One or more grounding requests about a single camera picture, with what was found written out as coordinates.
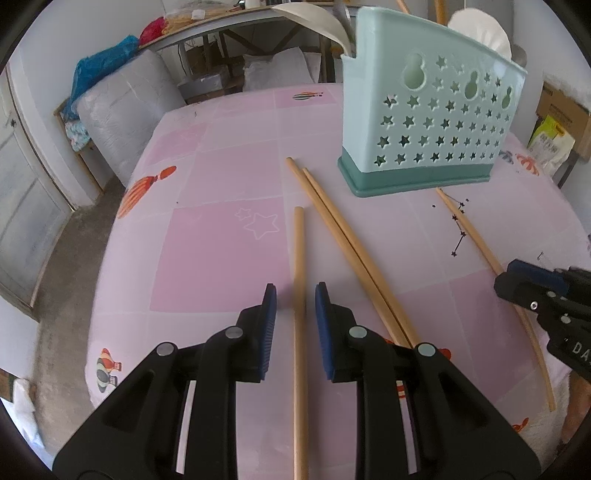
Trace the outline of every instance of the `wooden chopstick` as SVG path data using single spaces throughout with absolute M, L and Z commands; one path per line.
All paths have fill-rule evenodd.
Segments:
M 392 311 L 390 311 L 388 304 L 382 297 L 382 294 L 379 292 L 373 279 L 371 278 L 368 271 L 365 269 L 365 266 L 363 265 L 362 261 L 359 259 L 357 253 L 347 240 L 347 237 L 339 228 L 338 223 L 330 214 L 328 208 L 326 207 L 326 205 L 324 205 L 320 196 L 314 190 L 314 187 L 312 186 L 308 178 L 300 170 L 293 158 L 287 157 L 285 161 L 287 162 L 287 165 L 289 166 L 290 170 L 293 172 L 295 177 L 300 182 L 302 188 L 308 194 L 308 197 L 310 197 L 310 200 L 312 200 L 312 203 L 314 204 L 314 207 L 320 214 L 320 217 L 323 219 L 330 233 L 335 238 L 337 244 L 339 245 L 340 249 L 345 255 L 345 258 L 351 265 L 351 268 L 353 268 L 353 271 L 357 275 L 357 278 L 361 283 L 361 286 L 369 296 L 371 302 L 374 304 L 374 308 L 378 312 L 379 317 L 382 319 L 382 322 L 384 323 L 386 330 L 388 330 L 388 333 L 392 341 L 397 345 L 411 348 L 408 339 L 404 335 L 404 332 L 400 328 L 400 325 L 398 324 L 396 318 L 392 314 Z
M 453 204 L 451 199 L 445 194 L 445 192 L 437 188 L 437 193 L 443 200 L 443 203 L 446 204 L 447 208 L 457 217 L 457 221 L 460 222 L 462 228 L 466 231 L 468 235 L 472 238 L 472 241 L 476 244 L 476 246 L 480 249 L 483 257 L 486 259 L 488 264 L 491 266 L 492 271 L 495 275 L 502 274 L 505 269 L 501 265 L 501 263 L 496 259 L 495 255 L 488 248 L 484 239 L 480 236 L 476 228 L 472 225 L 470 220 Z M 531 322 L 525 313 L 525 310 L 521 307 L 512 304 L 517 312 L 517 316 L 521 321 L 521 325 L 523 326 L 527 336 L 530 339 L 531 346 L 534 349 L 535 359 L 540 366 L 540 371 L 542 373 L 542 378 L 544 379 L 544 386 L 546 389 L 546 397 L 548 398 L 548 407 L 550 411 L 556 410 L 556 401 L 554 399 L 554 390 L 552 390 L 552 383 L 550 382 L 550 375 L 548 374 L 548 367 L 546 366 L 546 361 L 544 359 L 544 354 L 542 353 L 542 349 L 540 347 L 540 343 L 538 342 L 538 338 L 535 335 L 534 328 L 531 326 Z
M 294 480 L 308 480 L 308 379 L 306 366 L 306 236 L 304 209 L 295 207 L 294 269 Z
M 410 15 L 410 10 L 408 9 L 407 4 L 404 0 L 396 0 L 396 3 L 398 4 L 398 7 L 402 12 Z
M 433 0 L 435 3 L 435 16 L 437 23 L 447 25 L 447 5 L 445 0 Z
M 333 216 L 336 223 L 339 225 L 341 231 L 345 234 L 345 237 L 347 237 L 347 240 L 353 247 L 353 250 L 355 250 L 355 252 L 357 253 L 357 256 L 363 263 L 363 266 L 369 273 L 369 276 L 374 281 L 380 294 L 388 304 L 388 308 L 390 309 L 390 311 L 396 318 L 396 321 L 400 325 L 402 331 L 404 332 L 404 335 L 406 336 L 408 343 L 412 347 L 415 347 L 416 345 L 421 343 L 421 340 L 418 337 L 418 333 L 414 329 L 413 324 L 406 315 L 406 312 L 402 308 L 402 305 L 400 305 L 396 297 L 394 297 L 394 295 L 392 294 L 392 291 L 388 286 L 388 282 L 382 275 L 382 272 L 375 264 L 375 262 L 372 260 L 371 256 L 369 255 L 369 252 L 365 249 L 357 235 L 355 235 L 353 229 L 349 226 L 347 221 L 341 215 L 336 205 L 332 202 L 332 200 L 330 200 L 329 196 L 318 184 L 316 179 L 312 176 L 312 174 L 308 171 L 307 168 L 304 168 L 303 172 L 308 181 L 312 184 L 312 187 L 314 187 L 314 190 L 316 191 L 316 193 L 318 194 L 326 208 L 328 208 L 330 214 Z

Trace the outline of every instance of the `mint green utensil holder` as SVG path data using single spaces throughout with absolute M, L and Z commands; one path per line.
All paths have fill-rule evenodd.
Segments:
M 488 181 L 527 72 L 412 15 L 363 7 L 343 59 L 343 153 L 360 197 Z

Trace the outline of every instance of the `blue plastic bag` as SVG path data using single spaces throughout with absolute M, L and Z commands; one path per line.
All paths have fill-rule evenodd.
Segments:
M 78 115 L 72 111 L 72 104 L 100 80 L 125 65 L 138 51 L 139 40 L 130 35 L 116 46 L 95 53 L 78 62 L 72 81 L 72 94 L 62 114 L 65 120 L 76 120 Z

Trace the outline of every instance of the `dark green base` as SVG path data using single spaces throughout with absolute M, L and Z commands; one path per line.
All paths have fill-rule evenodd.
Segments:
M 343 148 L 338 161 L 341 173 L 357 197 L 374 197 L 409 190 L 432 189 L 462 183 L 489 181 L 491 164 L 443 165 L 414 167 L 363 173 Z

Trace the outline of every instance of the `wall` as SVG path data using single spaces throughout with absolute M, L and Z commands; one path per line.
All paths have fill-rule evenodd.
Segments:
M 78 60 L 127 35 L 139 37 L 163 12 L 160 0 L 54 0 L 9 62 L 16 101 L 42 161 L 75 206 L 91 205 L 99 190 L 79 164 L 53 112 L 70 94 Z
M 570 86 L 591 90 L 591 68 L 562 22 L 543 0 L 515 0 L 515 42 L 528 56 L 528 77 L 511 130 L 523 143 L 530 139 L 543 74 L 555 75 Z M 591 163 L 577 163 L 562 191 L 591 233 Z
M 0 297 L 0 368 L 20 378 L 33 375 L 39 324 Z

